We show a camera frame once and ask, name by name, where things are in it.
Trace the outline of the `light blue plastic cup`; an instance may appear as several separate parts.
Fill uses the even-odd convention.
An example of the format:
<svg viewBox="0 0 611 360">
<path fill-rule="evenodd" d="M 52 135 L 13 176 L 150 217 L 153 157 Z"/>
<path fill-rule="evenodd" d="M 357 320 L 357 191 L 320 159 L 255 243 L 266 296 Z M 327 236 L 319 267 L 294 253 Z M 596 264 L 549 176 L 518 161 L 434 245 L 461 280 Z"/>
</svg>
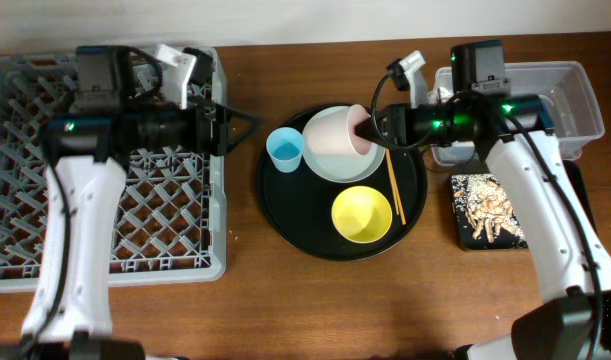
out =
<svg viewBox="0 0 611 360">
<path fill-rule="evenodd" d="M 266 150 L 278 171 L 294 172 L 300 165 L 304 151 L 302 134 L 291 127 L 278 128 L 268 136 Z"/>
</svg>

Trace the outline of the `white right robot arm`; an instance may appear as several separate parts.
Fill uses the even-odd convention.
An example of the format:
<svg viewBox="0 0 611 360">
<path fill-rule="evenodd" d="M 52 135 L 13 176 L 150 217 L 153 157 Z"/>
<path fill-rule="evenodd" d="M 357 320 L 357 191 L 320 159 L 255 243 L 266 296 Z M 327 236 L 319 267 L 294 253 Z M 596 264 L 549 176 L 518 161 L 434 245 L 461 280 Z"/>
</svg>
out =
<svg viewBox="0 0 611 360">
<path fill-rule="evenodd" d="M 554 123 L 542 100 L 514 95 L 497 40 L 451 49 L 453 93 L 420 96 L 424 58 L 391 63 L 386 78 L 406 103 L 373 107 L 357 134 L 409 151 L 470 141 L 509 197 L 531 253 L 542 304 L 508 335 L 465 345 L 457 359 L 611 359 L 611 257 L 565 170 Z"/>
</svg>

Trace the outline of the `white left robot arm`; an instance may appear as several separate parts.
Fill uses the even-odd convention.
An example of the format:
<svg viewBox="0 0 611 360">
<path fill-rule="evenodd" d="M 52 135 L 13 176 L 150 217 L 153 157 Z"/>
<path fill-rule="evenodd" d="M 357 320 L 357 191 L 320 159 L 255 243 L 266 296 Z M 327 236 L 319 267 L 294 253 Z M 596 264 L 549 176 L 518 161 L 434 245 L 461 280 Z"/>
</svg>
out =
<svg viewBox="0 0 611 360">
<path fill-rule="evenodd" d="M 223 157 L 237 111 L 208 48 L 158 45 L 142 54 L 151 75 L 134 70 L 139 49 L 76 50 L 77 85 L 40 128 L 46 163 L 47 224 L 37 289 L 19 341 L 0 359 L 142 359 L 136 341 L 112 335 L 110 245 L 135 151 L 179 146 Z"/>
</svg>

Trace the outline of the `pink plastic cup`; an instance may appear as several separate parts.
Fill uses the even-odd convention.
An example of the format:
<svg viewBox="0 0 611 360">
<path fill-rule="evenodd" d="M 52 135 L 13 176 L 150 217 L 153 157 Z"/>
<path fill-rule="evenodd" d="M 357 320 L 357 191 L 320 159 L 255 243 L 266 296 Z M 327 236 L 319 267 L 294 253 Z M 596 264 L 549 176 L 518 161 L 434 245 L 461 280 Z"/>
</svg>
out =
<svg viewBox="0 0 611 360">
<path fill-rule="evenodd" d="M 374 143 L 358 136 L 355 127 L 368 118 L 362 105 L 327 108 L 307 122 L 305 143 L 315 155 L 365 156 Z"/>
</svg>

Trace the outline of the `yellow plastic bowl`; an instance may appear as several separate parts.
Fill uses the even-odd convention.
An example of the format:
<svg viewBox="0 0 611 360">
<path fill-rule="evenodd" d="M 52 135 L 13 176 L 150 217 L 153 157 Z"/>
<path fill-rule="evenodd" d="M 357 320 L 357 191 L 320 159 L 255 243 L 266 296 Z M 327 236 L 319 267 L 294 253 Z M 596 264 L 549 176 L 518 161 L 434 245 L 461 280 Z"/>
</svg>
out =
<svg viewBox="0 0 611 360">
<path fill-rule="evenodd" d="M 383 238 L 391 228 L 390 202 L 378 190 L 353 186 L 334 199 L 331 219 L 336 231 L 356 244 L 370 244 Z"/>
</svg>

